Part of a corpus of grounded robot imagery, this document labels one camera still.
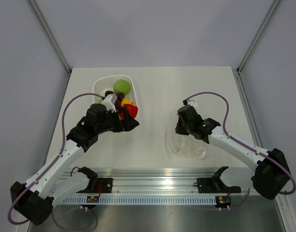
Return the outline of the red bell pepper toy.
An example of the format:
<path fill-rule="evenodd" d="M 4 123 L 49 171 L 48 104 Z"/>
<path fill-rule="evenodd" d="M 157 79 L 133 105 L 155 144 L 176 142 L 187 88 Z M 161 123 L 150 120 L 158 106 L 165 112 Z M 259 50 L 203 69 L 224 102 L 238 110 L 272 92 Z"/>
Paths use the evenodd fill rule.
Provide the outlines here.
<path fill-rule="evenodd" d="M 132 118 L 136 118 L 138 114 L 138 107 L 132 104 L 124 104 L 124 107 L 127 109 L 128 113 Z"/>

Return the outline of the clear zip top bag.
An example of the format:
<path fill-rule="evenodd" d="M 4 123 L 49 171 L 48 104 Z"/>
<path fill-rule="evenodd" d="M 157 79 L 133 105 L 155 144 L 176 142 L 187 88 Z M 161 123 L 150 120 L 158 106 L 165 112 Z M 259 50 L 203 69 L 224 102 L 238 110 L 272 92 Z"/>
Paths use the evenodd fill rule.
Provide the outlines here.
<path fill-rule="evenodd" d="M 179 135 L 175 133 L 178 115 L 172 111 L 169 115 L 165 131 L 165 148 L 169 159 L 194 159 L 200 160 L 206 156 L 206 147 L 200 140 L 191 135 Z"/>

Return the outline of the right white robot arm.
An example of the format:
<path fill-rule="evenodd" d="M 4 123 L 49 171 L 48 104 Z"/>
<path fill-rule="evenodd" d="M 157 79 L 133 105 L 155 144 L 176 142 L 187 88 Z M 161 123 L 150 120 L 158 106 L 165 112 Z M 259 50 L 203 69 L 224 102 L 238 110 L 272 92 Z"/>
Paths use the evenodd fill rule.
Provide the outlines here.
<path fill-rule="evenodd" d="M 191 135 L 218 147 L 249 168 L 249 171 L 231 171 L 227 166 L 219 168 L 203 183 L 209 192 L 240 193 L 241 188 L 253 188 L 264 198 L 273 200 L 291 179 L 285 155 L 280 150 L 269 151 L 241 141 L 214 119 L 203 119 L 191 105 L 181 107 L 177 115 L 177 134 Z"/>

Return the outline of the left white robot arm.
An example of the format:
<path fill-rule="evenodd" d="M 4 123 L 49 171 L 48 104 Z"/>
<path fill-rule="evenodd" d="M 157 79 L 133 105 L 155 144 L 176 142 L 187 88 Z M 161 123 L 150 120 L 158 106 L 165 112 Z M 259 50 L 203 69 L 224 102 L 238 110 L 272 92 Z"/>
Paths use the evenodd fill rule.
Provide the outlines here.
<path fill-rule="evenodd" d="M 40 225 L 47 220 L 53 209 L 69 196 L 80 192 L 99 190 L 98 175 L 87 167 L 67 180 L 58 183 L 65 170 L 93 146 L 101 134 L 131 131 L 139 122 L 126 108 L 123 117 L 103 104 L 93 104 L 66 136 L 59 153 L 24 183 L 16 181 L 10 188 L 12 206 L 27 221 Z"/>

